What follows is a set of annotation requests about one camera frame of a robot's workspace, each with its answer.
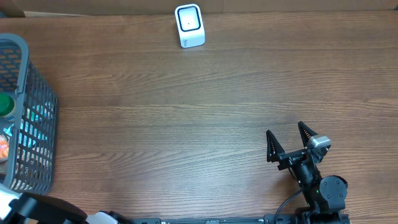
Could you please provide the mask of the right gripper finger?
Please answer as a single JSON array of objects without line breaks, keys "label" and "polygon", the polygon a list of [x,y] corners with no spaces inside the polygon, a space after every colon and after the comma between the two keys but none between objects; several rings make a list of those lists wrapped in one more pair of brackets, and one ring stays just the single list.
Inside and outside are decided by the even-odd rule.
[{"label": "right gripper finger", "polygon": [[271,130],[266,132],[267,138],[267,162],[277,162],[279,157],[285,154],[283,147],[280,145]]},{"label": "right gripper finger", "polygon": [[298,130],[304,147],[314,148],[314,137],[317,137],[317,133],[310,129],[303,121],[298,122]]}]

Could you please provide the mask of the teal snack packet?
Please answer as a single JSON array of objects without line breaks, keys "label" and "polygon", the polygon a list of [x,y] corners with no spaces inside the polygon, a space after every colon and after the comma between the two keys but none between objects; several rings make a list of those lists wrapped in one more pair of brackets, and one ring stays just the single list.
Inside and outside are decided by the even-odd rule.
[{"label": "teal snack packet", "polygon": [[[48,158],[52,158],[52,152],[50,152],[49,149],[47,149],[44,144],[47,144],[51,142],[51,140],[48,138],[47,134],[44,133],[44,131],[41,131],[39,128],[33,127],[33,124],[30,124],[30,122],[35,122],[35,124],[44,124],[46,119],[52,119],[54,116],[51,114],[51,112],[47,111],[46,106],[51,106],[52,104],[50,102],[46,102],[44,106],[42,105],[37,105],[33,106],[32,109],[27,108],[27,114],[26,114],[26,119],[25,121],[23,118],[21,119],[21,125],[20,125],[20,130],[24,131],[30,137],[25,137],[22,135],[22,133],[19,133],[18,136],[18,143],[21,144],[24,147],[28,147],[29,149],[32,149],[33,151],[37,153],[44,154]],[[12,137],[12,127],[14,125],[12,124],[8,128],[3,129],[3,134],[5,137],[8,138],[9,140],[9,148],[10,148],[10,140]]]}]

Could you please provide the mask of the green lid jar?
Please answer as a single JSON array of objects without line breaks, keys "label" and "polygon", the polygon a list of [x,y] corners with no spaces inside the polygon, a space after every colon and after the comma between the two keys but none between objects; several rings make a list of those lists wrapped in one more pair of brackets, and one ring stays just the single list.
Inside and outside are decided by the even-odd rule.
[{"label": "green lid jar", "polygon": [[16,101],[9,95],[5,93],[1,93],[1,107],[0,107],[0,116],[4,118],[6,121],[14,121],[15,119],[15,110],[16,110]]}]

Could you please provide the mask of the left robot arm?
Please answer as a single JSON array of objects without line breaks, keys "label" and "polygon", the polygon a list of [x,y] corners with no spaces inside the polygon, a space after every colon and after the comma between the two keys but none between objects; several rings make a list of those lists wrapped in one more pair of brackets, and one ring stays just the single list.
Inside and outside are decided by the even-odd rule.
[{"label": "left robot arm", "polygon": [[19,194],[1,185],[1,223],[131,223],[112,212],[88,215],[59,198],[25,192]]}]

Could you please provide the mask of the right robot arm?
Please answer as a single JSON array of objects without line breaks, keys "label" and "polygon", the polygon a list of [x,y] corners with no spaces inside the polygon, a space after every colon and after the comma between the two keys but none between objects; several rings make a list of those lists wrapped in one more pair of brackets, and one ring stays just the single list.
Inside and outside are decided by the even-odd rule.
[{"label": "right robot arm", "polygon": [[[266,132],[267,162],[277,162],[279,170],[287,169],[297,181],[299,190],[279,206],[275,214],[265,215],[265,223],[349,223],[349,216],[342,214],[348,193],[347,181],[338,175],[322,177],[317,165],[331,148],[326,135],[316,133],[304,122],[298,122],[303,148],[287,153],[273,132]],[[295,209],[293,214],[281,214],[282,209],[296,196],[302,194],[306,207]]]}]

